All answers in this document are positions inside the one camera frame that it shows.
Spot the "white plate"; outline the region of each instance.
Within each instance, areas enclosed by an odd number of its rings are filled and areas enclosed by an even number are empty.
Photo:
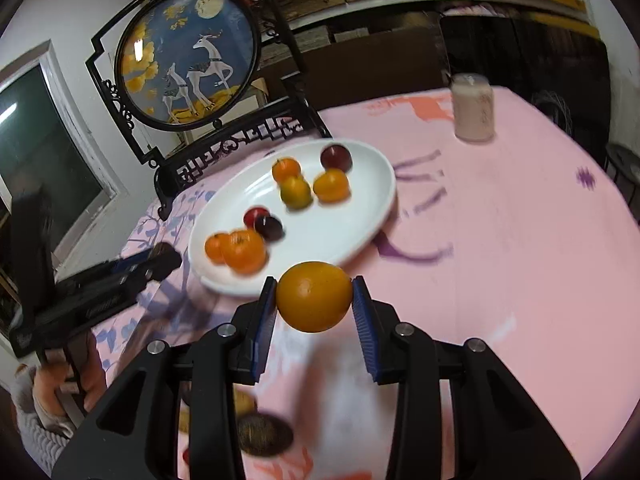
[[[324,169],[320,153],[339,142],[351,152],[353,167],[347,173],[351,197],[335,205],[321,205],[314,196],[302,211],[287,210],[271,167],[284,156],[295,158],[310,186]],[[232,296],[258,296],[267,276],[277,280],[300,262],[320,261],[341,265],[355,256],[385,222],[396,195],[391,163],[378,150],[356,140],[312,140],[294,144],[266,156],[229,180],[209,200],[196,218],[189,240],[191,268],[202,283]],[[282,222],[282,240],[268,244],[267,264],[251,276],[240,276],[229,267],[215,265],[204,252],[207,237],[217,232],[244,229],[242,217],[253,206],[265,206]]]

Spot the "gray knit sweater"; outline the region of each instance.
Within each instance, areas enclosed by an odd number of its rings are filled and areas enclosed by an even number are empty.
[[[24,449],[43,471],[51,476],[53,465],[73,435],[74,425],[68,418],[45,412],[33,397],[35,373],[35,367],[21,371],[12,385],[11,396]]]

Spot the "full moon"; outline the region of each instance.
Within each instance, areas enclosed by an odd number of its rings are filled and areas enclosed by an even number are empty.
[[[218,15],[220,10],[222,10],[222,5],[224,3],[224,0],[197,0],[195,9],[198,16],[208,20],[210,18],[215,18]]]

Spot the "pink tablecloth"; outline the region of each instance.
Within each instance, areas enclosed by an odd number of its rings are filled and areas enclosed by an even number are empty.
[[[497,137],[487,145],[453,135],[446,90],[321,114],[334,137],[385,153],[398,178],[398,208],[346,270],[433,338],[484,338],[585,476],[640,398],[640,234],[616,187],[571,139],[510,91],[496,89],[495,100]],[[149,207],[123,254],[167,240],[185,261],[95,330],[109,380],[151,338],[193,340],[242,303],[200,285],[186,245],[215,190],[273,149],[248,148],[185,191],[167,222]],[[279,319],[254,394],[296,438],[275,460],[245,457],[248,478],[384,478],[396,390],[367,375],[353,317],[317,335]],[[449,459],[448,418],[444,434]],[[179,473],[187,478],[184,465]]]

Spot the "silver bolt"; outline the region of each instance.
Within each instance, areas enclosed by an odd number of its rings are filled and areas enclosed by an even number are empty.
[[[236,327],[231,323],[225,323],[224,325],[220,325],[218,327],[218,335],[220,337],[230,337],[236,333]]]
[[[472,352],[484,352],[486,350],[486,343],[477,337],[471,338],[466,342],[466,345]]]
[[[159,354],[166,347],[166,343],[164,341],[160,341],[159,339],[153,340],[146,346],[146,351],[150,354],[156,355]]]
[[[415,332],[415,328],[411,323],[398,323],[396,325],[396,333],[402,336],[409,336]]]

